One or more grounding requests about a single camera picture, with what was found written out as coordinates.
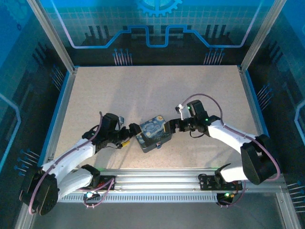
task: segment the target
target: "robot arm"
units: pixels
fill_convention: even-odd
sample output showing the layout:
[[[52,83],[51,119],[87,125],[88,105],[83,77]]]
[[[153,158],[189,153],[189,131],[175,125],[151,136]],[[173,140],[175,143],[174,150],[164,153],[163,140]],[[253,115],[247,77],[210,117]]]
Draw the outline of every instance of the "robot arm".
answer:
[[[179,105],[176,111],[181,119],[173,119],[164,125],[168,133],[198,130],[208,137],[216,138],[241,154],[241,162],[227,164],[215,172],[215,180],[226,183],[236,180],[249,180],[259,185],[277,172],[274,163],[254,142],[259,142],[269,152],[272,151],[270,139],[266,135],[254,136],[241,132],[224,124],[215,115],[208,116],[199,100],[192,101],[186,107]]]
[[[89,141],[95,135],[95,127],[86,132],[82,139],[62,156],[41,167],[29,168],[21,186],[20,200],[30,205],[34,189],[42,180],[32,209],[40,215],[45,215],[63,196],[82,187],[96,188],[100,183],[99,170],[90,165],[73,170],[109,143],[122,148],[129,143],[130,138],[141,132],[137,124],[130,124],[129,129],[122,127],[122,124],[123,118],[107,113],[102,118],[100,130],[94,139]]]

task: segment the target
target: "metal pin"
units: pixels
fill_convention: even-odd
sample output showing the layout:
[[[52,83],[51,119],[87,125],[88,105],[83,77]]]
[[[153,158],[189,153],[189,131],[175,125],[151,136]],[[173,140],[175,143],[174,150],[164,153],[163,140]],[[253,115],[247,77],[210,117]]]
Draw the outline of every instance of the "metal pin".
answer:
[[[208,59],[207,59],[207,62],[209,61],[209,57],[210,57],[210,54],[211,54],[211,51],[213,50],[213,48],[210,48],[210,52],[209,52],[209,55],[208,55]]]
[[[23,151],[23,149],[22,149],[22,150],[20,150],[20,153],[21,153],[21,154],[28,155],[28,156],[30,156],[31,158],[34,158],[35,160],[38,160],[38,158],[36,158],[36,157],[32,156],[31,154],[28,154],[28,153],[24,152],[24,151]]]
[[[130,53],[129,56],[130,56],[130,62],[132,63],[132,54]]]
[[[260,107],[264,107],[264,106],[267,104],[267,102],[270,101],[270,99],[271,99],[272,97],[273,97],[273,94],[272,94],[268,99],[264,100],[264,102],[261,103],[261,106],[260,106]]]
[[[26,170],[24,170],[24,169],[22,169],[22,168],[19,168],[18,166],[14,166],[14,169],[15,169],[15,170],[20,170],[20,171],[26,172]]]
[[[60,76],[58,73],[56,73],[56,72],[54,71],[54,69],[52,69],[52,72],[53,72],[53,74],[55,75],[56,79],[58,79],[58,80],[60,81],[60,83],[63,83],[63,79],[61,78],[61,76]]]
[[[258,103],[260,104],[263,101],[263,99],[269,95],[270,92],[271,92],[271,89],[268,92],[265,91],[264,95],[258,99]]]
[[[115,53],[113,53],[112,55],[113,55],[113,58],[114,58],[115,66],[117,66],[116,59],[115,59]]]
[[[116,56],[116,60],[118,61],[118,64],[119,64],[119,58],[118,58],[118,53],[116,51],[118,51],[117,49],[114,49],[115,51],[115,56]]]
[[[30,148],[27,149],[27,152],[28,152],[28,153],[32,153],[32,154],[36,155],[37,157],[40,157],[38,154],[36,154],[36,153],[34,153],[33,151],[31,151]]]
[[[21,165],[21,168],[29,168],[28,166],[26,166],[25,164]]]
[[[269,83],[262,87],[262,89],[256,94],[256,97],[259,97],[268,87],[269,87]]]
[[[261,92],[263,92],[263,90],[266,89],[268,86],[269,86],[269,83],[268,83],[267,85],[265,84],[265,85],[262,87],[262,89],[259,90],[259,92],[256,94],[256,96],[258,96]]]
[[[305,187],[305,186],[294,187],[294,188],[291,188],[291,189],[288,189],[288,190],[295,190],[295,189],[299,189],[299,188],[302,188],[302,187]]]
[[[128,55],[128,49],[125,49],[126,52],[127,52],[127,58],[128,58],[128,64],[130,65],[130,62],[129,62],[129,55]]]
[[[58,82],[58,79],[56,79],[56,77],[53,77],[51,74],[50,74],[51,78],[53,79],[53,81],[55,82],[55,84],[61,88],[61,84]]]
[[[290,195],[295,195],[295,194],[299,194],[299,193],[301,193],[302,195],[305,194],[304,190],[302,189],[302,190],[299,191],[299,192],[290,193]]]
[[[57,88],[57,90],[61,91],[61,90],[59,89],[59,87],[57,86],[57,84],[55,83],[54,80],[52,80],[52,83],[55,85],[55,87]]]
[[[125,57],[125,65],[127,66],[128,64],[127,64],[126,55],[127,55],[127,54],[125,54],[125,53],[124,53],[124,57]]]
[[[215,59],[215,57],[216,57],[216,52],[218,51],[218,48],[215,48],[215,52],[214,52],[214,57],[213,57],[213,60],[212,60],[212,64],[214,64],[213,62],[214,62],[214,59]]]
[[[305,196],[300,196],[300,197],[292,197],[291,199],[299,199],[299,198],[304,198]]]
[[[221,57],[221,55],[222,55],[222,53],[223,53],[223,50],[224,50],[224,48],[221,48],[221,49],[220,49],[220,54],[219,54],[219,57],[218,57],[217,63],[218,63],[218,62],[219,62],[219,60],[220,60],[220,57]]]
[[[218,62],[218,58],[219,58],[219,55],[220,55],[220,53],[216,53],[216,58],[215,58],[215,61],[214,61],[214,64],[217,64],[217,62]]]
[[[60,69],[59,69],[58,66],[56,66],[56,65],[54,64],[53,67],[56,69],[56,71],[57,71],[60,75],[62,75],[63,78],[65,77],[65,76],[62,74],[62,72],[60,71]]]
[[[260,107],[270,98],[270,96],[268,95],[267,97],[265,97],[262,101],[259,101],[259,105]]]
[[[208,53],[205,54],[205,57],[204,57],[204,61],[203,61],[203,64],[205,65],[205,60],[206,60],[206,57],[208,56]]]
[[[24,157],[24,159],[25,159],[25,160],[29,160],[29,161],[31,161],[31,162],[33,162],[33,163],[37,164],[37,162],[36,162],[36,161],[33,161],[33,160],[29,159],[27,156],[25,156],[25,157]]]
[[[220,61],[219,61],[219,64],[218,64],[218,65],[221,64],[221,61],[223,60],[224,55],[225,55],[225,53],[223,52],[223,53],[221,54],[221,58],[220,58]]]
[[[58,72],[58,74],[61,76],[62,81],[65,79],[65,76],[62,74],[62,72],[59,70],[59,67],[55,66],[55,70]]]
[[[211,60],[212,60],[213,56],[214,56],[214,53],[211,53],[211,58],[210,58],[210,61],[209,61],[209,65],[211,64]]]
[[[262,111],[271,103],[271,101],[269,101],[263,108]]]
[[[293,204],[305,203],[305,199],[303,201],[292,202]]]
[[[119,53],[118,56],[119,56],[119,59],[120,59],[120,64],[122,66],[121,54]]]
[[[122,55],[122,59],[123,59],[123,65],[125,65],[124,58],[123,58],[123,49],[120,49],[120,51],[121,51],[121,55]]]
[[[20,157],[18,157],[18,158],[17,158],[17,161],[18,161],[18,162],[22,161],[23,163],[25,163],[25,164],[28,164],[28,165],[32,166],[32,164],[31,164],[31,163],[29,163],[29,162],[27,162],[27,161],[22,160]]]
[[[296,183],[293,183],[293,184],[290,184],[290,185],[287,185],[287,187],[290,187],[290,186],[292,186],[292,185],[301,185],[301,181],[297,181]]]

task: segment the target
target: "beige work surface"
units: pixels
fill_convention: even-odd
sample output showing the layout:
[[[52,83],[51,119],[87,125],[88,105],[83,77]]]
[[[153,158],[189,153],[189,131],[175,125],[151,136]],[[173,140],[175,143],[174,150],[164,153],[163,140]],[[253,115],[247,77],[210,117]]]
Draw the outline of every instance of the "beige work surface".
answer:
[[[72,147],[99,123],[99,111],[141,124],[157,115],[179,118],[175,107],[194,93],[215,98],[224,122],[257,134],[237,66],[126,66],[78,69],[55,157]],[[200,99],[209,115],[219,116],[213,101]],[[134,138],[126,147],[102,149],[83,164],[96,168],[220,167],[240,160],[238,152],[207,136],[176,133],[160,149],[143,153]]]

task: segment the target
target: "small box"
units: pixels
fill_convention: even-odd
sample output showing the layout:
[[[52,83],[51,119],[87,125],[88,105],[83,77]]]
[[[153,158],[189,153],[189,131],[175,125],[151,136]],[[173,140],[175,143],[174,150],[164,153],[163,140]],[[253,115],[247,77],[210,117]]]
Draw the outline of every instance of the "small box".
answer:
[[[164,132],[165,120],[161,115],[140,124],[142,133],[137,135],[137,140],[144,153],[155,148],[161,148],[162,144],[171,140],[172,135]]]

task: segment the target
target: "yellow connector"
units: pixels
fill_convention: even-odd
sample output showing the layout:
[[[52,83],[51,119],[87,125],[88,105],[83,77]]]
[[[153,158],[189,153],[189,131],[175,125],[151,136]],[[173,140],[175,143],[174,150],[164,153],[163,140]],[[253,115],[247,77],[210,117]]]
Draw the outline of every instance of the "yellow connector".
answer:
[[[122,146],[124,147],[124,146],[128,145],[129,143],[130,143],[130,141],[123,142],[123,143],[122,143]]]

